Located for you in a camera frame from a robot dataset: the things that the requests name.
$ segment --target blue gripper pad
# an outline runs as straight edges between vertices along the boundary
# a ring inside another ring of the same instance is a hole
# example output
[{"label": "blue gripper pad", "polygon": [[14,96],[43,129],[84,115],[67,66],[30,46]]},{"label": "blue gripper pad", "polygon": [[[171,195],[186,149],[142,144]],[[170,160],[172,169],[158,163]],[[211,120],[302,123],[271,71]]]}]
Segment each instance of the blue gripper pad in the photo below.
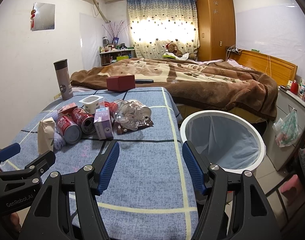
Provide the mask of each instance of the blue gripper pad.
[{"label": "blue gripper pad", "polygon": [[201,171],[197,161],[195,160],[195,157],[192,154],[192,151],[186,142],[182,145],[182,157],[185,160],[186,166],[190,173],[193,187],[200,191],[202,195],[204,195],[206,192],[204,174]]},{"label": "blue gripper pad", "polygon": [[0,162],[4,162],[16,154],[20,153],[19,143],[14,143],[0,150]]},{"label": "blue gripper pad", "polygon": [[101,172],[99,175],[99,185],[98,185],[98,191],[100,195],[108,188],[112,173],[115,169],[117,160],[119,158],[119,152],[120,152],[120,147],[119,143],[115,143],[113,148],[110,151],[110,155],[107,158]]}]

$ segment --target barcode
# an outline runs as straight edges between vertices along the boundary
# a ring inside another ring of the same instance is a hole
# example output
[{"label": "barcode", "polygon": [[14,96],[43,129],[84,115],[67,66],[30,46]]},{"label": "barcode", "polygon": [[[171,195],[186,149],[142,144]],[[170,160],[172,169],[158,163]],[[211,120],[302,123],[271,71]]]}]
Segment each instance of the barcode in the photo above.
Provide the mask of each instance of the barcode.
[{"label": "barcode", "polygon": [[108,107],[97,109],[96,112],[108,110]]}]

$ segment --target blue plaid tablecloth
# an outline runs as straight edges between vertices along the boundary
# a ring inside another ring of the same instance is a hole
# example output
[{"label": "blue plaid tablecloth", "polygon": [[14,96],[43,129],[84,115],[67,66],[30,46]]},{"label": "blue plaid tablecloth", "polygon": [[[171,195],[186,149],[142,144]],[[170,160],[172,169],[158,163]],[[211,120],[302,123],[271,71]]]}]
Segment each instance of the blue plaid tablecloth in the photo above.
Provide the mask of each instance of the blue plaid tablecloth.
[{"label": "blue plaid tablecloth", "polygon": [[[152,110],[153,127],[118,135],[120,155],[108,189],[97,197],[99,210],[111,238],[121,240],[190,239],[198,223],[198,213],[191,178],[182,158],[177,120],[179,111],[164,88],[136,88],[127,92],[107,90],[74,92],[74,97],[52,102],[26,125],[13,142],[21,152],[0,165],[1,170],[23,169],[38,157],[39,121],[51,112],[88,95],[100,94],[105,101],[137,99]],[[75,145],[55,151],[56,162],[45,172],[45,181],[52,171],[67,174],[91,164],[105,151],[109,141],[97,134],[83,135]],[[76,201],[70,193],[73,224],[79,226]]]}]

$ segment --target brown tumbler lid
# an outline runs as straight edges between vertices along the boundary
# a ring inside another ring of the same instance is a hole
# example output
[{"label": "brown tumbler lid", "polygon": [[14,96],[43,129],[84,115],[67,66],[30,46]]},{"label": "brown tumbler lid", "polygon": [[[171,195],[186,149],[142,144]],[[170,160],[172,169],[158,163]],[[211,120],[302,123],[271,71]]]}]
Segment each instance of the brown tumbler lid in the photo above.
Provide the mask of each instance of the brown tumbler lid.
[{"label": "brown tumbler lid", "polygon": [[62,59],[62,60],[54,62],[54,69],[56,71],[61,70],[66,67],[68,67],[67,59]]}]

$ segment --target green and white plastic bag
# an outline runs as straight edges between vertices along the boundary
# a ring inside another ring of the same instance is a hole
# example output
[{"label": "green and white plastic bag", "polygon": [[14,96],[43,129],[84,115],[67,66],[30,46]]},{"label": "green and white plastic bag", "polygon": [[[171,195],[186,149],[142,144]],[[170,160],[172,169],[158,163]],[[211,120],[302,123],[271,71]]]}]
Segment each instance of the green and white plastic bag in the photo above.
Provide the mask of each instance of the green and white plastic bag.
[{"label": "green and white plastic bag", "polygon": [[284,119],[279,118],[278,122],[273,124],[272,129],[280,148],[294,144],[300,136],[297,111],[293,109]]}]

